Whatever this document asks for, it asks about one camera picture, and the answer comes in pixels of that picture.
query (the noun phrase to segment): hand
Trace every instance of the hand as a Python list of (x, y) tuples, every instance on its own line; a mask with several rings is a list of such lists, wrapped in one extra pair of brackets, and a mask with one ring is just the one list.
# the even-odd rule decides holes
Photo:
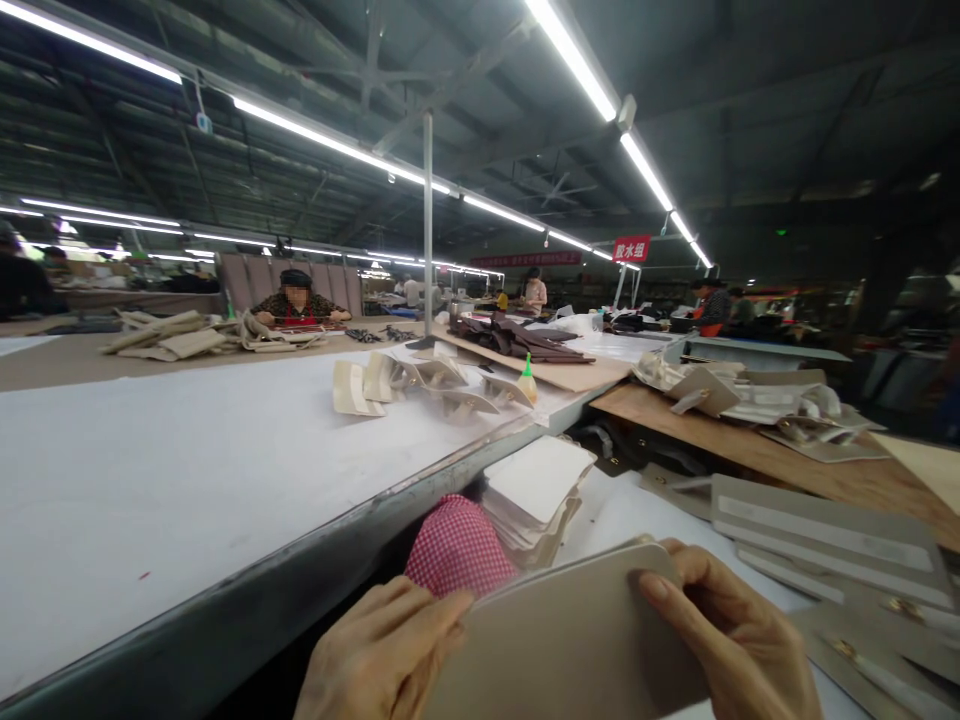
[(703, 665), (718, 720), (821, 720), (803, 637), (786, 615), (703, 548), (660, 544), (684, 589), (643, 573), (640, 590)]
[(293, 720), (415, 720), (466, 640), (469, 593), (443, 600), (405, 577), (372, 588), (320, 638)]

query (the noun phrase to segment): red banner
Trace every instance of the red banner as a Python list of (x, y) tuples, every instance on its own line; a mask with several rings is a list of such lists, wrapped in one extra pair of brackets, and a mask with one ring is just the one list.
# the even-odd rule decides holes
[(530, 253), (529, 255), (501, 255), (492, 258), (473, 258), (473, 267), (534, 267), (536, 265), (579, 265), (581, 253), (577, 250), (560, 250), (552, 253)]
[(649, 235), (631, 235), (617, 238), (613, 246), (613, 259), (620, 262), (643, 262), (650, 252)]

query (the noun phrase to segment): pink checkered fabric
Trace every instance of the pink checkered fabric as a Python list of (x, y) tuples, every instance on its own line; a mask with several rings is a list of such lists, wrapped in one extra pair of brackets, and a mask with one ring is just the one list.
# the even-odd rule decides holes
[(510, 582), (517, 570), (481, 507), (446, 495), (424, 520), (404, 574), (438, 598), (456, 590), (481, 598)]

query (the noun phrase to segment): glue bottle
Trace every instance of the glue bottle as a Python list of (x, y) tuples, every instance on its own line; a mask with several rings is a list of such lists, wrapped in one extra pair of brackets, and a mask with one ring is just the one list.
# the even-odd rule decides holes
[(527, 367), (524, 369), (520, 379), (517, 380), (517, 387), (527, 396), (534, 405), (537, 404), (537, 381), (533, 379), (533, 370), (530, 368), (530, 353), (527, 353)]

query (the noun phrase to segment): fluorescent light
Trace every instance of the fluorescent light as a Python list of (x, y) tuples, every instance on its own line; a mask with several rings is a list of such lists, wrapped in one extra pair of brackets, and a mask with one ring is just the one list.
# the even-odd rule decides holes
[(481, 210), (486, 210), (487, 212), (493, 213), (494, 215), (499, 215), (500, 217), (506, 218), (507, 220), (512, 220), (518, 225), (523, 225), (524, 227), (528, 227), (531, 230), (536, 230), (537, 232), (544, 231), (543, 225), (540, 225), (539, 223), (535, 223), (532, 220), (528, 220), (523, 215), (517, 215), (516, 213), (512, 213), (509, 210), (499, 208), (496, 205), (491, 205), (490, 203), (484, 202), (483, 200), (480, 200), (479, 198), (474, 197), (473, 195), (464, 195), (463, 201), (468, 205), (473, 205), (474, 207), (478, 207)]
[(704, 255), (703, 250), (700, 249), (700, 246), (696, 242), (690, 243), (690, 247), (693, 248), (693, 251), (697, 254), (697, 257), (707, 266), (707, 270), (713, 267), (713, 263)]
[(59, 35), (60, 37), (65, 37), (68, 40), (73, 40), (81, 45), (86, 45), (88, 48), (102, 52), (104, 55), (109, 55), (112, 58), (129, 63), (130, 65), (134, 65), (141, 70), (146, 70), (154, 75), (159, 75), (165, 80), (177, 83), (177, 85), (182, 84), (182, 81), (180, 80), (180, 74), (177, 73), (176, 70), (161, 65), (145, 55), (134, 53), (131, 50), (97, 38), (78, 28), (71, 27), (62, 20), (54, 18), (51, 15), (47, 15), (46, 13), (41, 14), (39, 12), (27, 10), (26, 8), (20, 7), (19, 4), (15, 5), (10, 2), (4, 2), (4, 0), (0, 0), (0, 12), (4, 12), (7, 15), (12, 15), (13, 17), (19, 18), (24, 22), (30, 23), (31, 25), (36, 25), (37, 27), (43, 28), (48, 32)]
[(565, 242), (565, 243), (567, 243), (567, 244), (569, 244), (569, 245), (573, 245), (574, 247), (578, 247), (578, 248), (580, 248), (581, 250), (586, 250), (587, 252), (592, 252), (592, 251), (593, 251), (593, 248), (590, 247), (589, 245), (586, 245), (586, 244), (580, 242), (579, 240), (574, 240), (574, 239), (573, 239), (572, 237), (570, 237), (569, 235), (564, 235), (563, 233), (558, 233), (556, 230), (551, 230), (551, 231), (550, 231), (550, 237), (556, 238), (557, 240), (559, 240), (559, 241), (561, 241), (561, 242)]
[(206, 235), (204, 233), (194, 233), (194, 237), (203, 238), (204, 240), (220, 240), (221, 242), (232, 242), (239, 245), (259, 245), (260, 247), (273, 247), (274, 243), (265, 243), (259, 240), (241, 240), (240, 238), (228, 238), (223, 235)]
[(369, 254), (375, 255), (376, 257), (388, 257), (393, 260), (408, 260), (410, 262), (413, 262), (414, 260), (416, 260), (416, 258), (412, 258), (409, 255), (387, 255), (387, 253), (375, 253), (372, 251), (370, 251)]
[(667, 191), (663, 189), (663, 185), (661, 185), (657, 179), (657, 174), (653, 171), (653, 167), (643, 156), (643, 153), (640, 152), (640, 146), (637, 145), (637, 141), (633, 139), (633, 136), (630, 135), (629, 132), (625, 132), (620, 136), (620, 144), (626, 148), (627, 155), (633, 160), (633, 164), (637, 166), (637, 170), (640, 171), (643, 179), (647, 181), (647, 185), (653, 190), (653, 194), (657, 196), (657, 200), (660, 201), (660, 205), (664, 211), (670, 212), (673, 210), (673, 202), (667, 195)]
[(537, 19), (537, 22), (543, 27), (550, 42), (560, 53), (560, 57), (567, 64), (567, 67), (573, 72), (573, 76), (580, 83), (587, 96), (596, 106), (597, 111), (605, 122), (610, 122), (617, 116), (617, 109), (614, 107), (614, 101), (604, 91), (603, 86), (597, 79), (597, 76), (590, 70), (586, 58), (573, 41), (570, 33), (563, 26), (560, 16), (557, 15), (550, 0), (527, 0), (527, 7)]
[(332, 250), (314, 250), (313, 248), (300, 248), (292, 245), (290, 246), (290, 249), (296, 250), (298, 252), (312, 252), (315, 255), (334, 255), (336, 257), (340, 257), (342, 255), (342, 253), (336, 253), (336, 252), (333, 252)]
[(148, 232), (162, 232), (166, 235), (183, 235), (182, 230), (170, 230), (169, 228), (148, 228), (143, 225), (131, 225), (130, 223), (118, 223), (112, 220), (94, 220), (93, 218), (74, 217), (72, 215), (61, 215), (61, 220), (68, 222), (78, 222), (83, 225), (106, 225), (108, 227), (125, 227), (131, 230), (145, 230)]
[(10, 213), (12, 215), (30, 215), (33, 217), (43, 217), (43, 213), (35, 213), (32, 210), (20, 210), (18, 208), (0, 207), (0, 213)]
[(148, 218), (142, 215), (125, 215), (123, 213), (108, 212), (106, 210), (94, 210), (91, 208), (79, 207), (77, 205), (64, 205), (62, 203), (51, 203), (46, 200), (33, 200), (32, 198), (20, 198), (21, 202), (27, 205), (39, 205), (40, 207), (49, 207), (55, 210), (69, 210), (71, 212), (82, 212), (87, 215), (103, 215), (104, 217), (115, 217), (121, 220), (136, 220), (137, 222), (148, 222), (154, 225), (169, 225), (171, 227), (180, 227), (180, 223), (173, 220), (161, 220), (159, 218)]
[[(365, 162), (368, 165), (373, 165), (374, 167), (385, 170), (388, 173), (393, 173), (394, 175), (399, 175), (410, 182), (415, 182), (418, 185), (424, 184), (423, 175), (411, 172), (405, 168), (400, 167), (399, 165), (393, 165), (388, 163), (382, 158), (377, 157), (373, 153), (366, 152), (357, 147), (351, 147), (346, 143), (342, 143), (339, 140), (334, 140), (332, 137), (327, 137), (322, 135), (314, 130), (304, 127), (303, 125), (298, 125), (297, 123), (287, 120), (286, 118), (280, 117), (269, 110), (264, 110), (261, 107), (257, 107), (252, 103), (248, 103), (246, 100), (241, 100), (238, 97), (233, 98), (233, 104), (238, 110), (243, 110), (248, 112), (255, 117), (260, 118), (261, 120), (266, 120), (269, 123), (273, 123), (279, 127), (289, 130), (292, 133), (295, 133), (301, 137), (305, 137), (308, 140), (313, 140), (315, 143), (324, 145), (331, 150), (336, 150), (339, 153), (344, 155), (349, 155), (354, 160), (359, 160), (360, 162)], [(437, 182), (436, 179), (433, 181), (433, 189), (436, 192), (443, 193), (444, 195), (450, 194), (450, 188), (443, 184), (442, 182)]]
[(697, 239), (693, 236), (693, 233), (690, 232), (690, 228), (687, 227), (687, 224), (683, 221), (683, 218), (680, 217), (680, 213), (674, 210), (670, 213), (670, 219), (673, 220), (673, 224), (677, 226), (677, 230), (680, 231), (680, 234), (683, 235), (684, 239), (687, 242), (696, 242)]

